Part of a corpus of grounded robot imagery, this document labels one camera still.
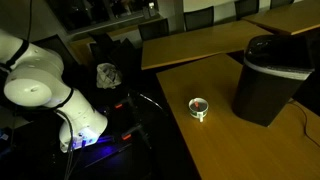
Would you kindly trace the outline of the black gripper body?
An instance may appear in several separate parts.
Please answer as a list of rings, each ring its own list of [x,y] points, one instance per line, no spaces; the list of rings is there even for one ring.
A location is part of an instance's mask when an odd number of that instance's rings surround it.
[[[142,94],[130,90],[125,98],[114,105],[113,110],[122,112],[125,117],[125,120],[123,120],[125,129],[121,131],[121,140],[128,141],[133,134],[139,134],[146,144],[146,147],[151,149],[152,146],[149,142],[149,136],[144,130],[141,115],[139,114],[138,107],[134,103],[134,101],[141,96]]]

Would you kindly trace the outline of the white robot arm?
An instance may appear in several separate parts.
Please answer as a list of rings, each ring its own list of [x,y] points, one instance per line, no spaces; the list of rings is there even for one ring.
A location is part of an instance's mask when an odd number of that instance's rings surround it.
[[[95,144],[108,119],[62,80],[62,57],[0,30],[0,64],[8,72],[3,92],[23,107],[46,107],[62,116],[60,149],[66,153]]]

